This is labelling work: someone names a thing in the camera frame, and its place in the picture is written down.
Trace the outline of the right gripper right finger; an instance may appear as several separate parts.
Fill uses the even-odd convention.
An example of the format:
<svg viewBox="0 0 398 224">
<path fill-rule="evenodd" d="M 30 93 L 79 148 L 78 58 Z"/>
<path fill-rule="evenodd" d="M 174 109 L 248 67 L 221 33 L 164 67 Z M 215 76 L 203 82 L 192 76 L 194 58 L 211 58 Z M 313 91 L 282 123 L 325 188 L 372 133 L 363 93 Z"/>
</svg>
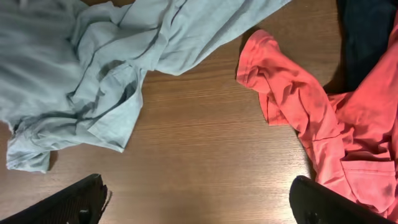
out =
<svg viewBox="0 0 398 224">
<path fill-rule="evenodd" d="M 298 224 L 394 224 L 302 175 L 292 182 L 289 203 Z"/>
</svg>

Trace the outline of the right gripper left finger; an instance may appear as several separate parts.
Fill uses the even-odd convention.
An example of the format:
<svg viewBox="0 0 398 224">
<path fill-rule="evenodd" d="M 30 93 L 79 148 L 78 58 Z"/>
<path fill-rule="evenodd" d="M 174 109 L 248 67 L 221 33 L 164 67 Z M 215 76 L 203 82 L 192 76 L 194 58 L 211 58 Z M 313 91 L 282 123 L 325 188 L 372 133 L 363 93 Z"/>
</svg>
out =
<svg viewBox="0 0 398 224">
<path fill-rule="evenodd" d="M 108 204 L 107 197 L 108 188 L 101 175 L 91 174 L 1 220 L 1 224 L 97 224 Z"/>
</svg>

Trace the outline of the grey t-shirt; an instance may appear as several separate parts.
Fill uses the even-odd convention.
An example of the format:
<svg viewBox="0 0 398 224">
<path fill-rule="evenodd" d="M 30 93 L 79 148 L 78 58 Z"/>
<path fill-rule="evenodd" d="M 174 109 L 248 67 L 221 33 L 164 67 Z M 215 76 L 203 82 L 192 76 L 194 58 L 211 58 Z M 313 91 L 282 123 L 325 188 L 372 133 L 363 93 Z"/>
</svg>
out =
<svg viewBox="0 0 398 224">
<path fill-rule="evenodd" d="M 2 1 L 7 168 L 47 172 L 52 151 L 83 143 L 123 152 L 147 72 L 181 75 L 285 4 Z"/>
</svg>

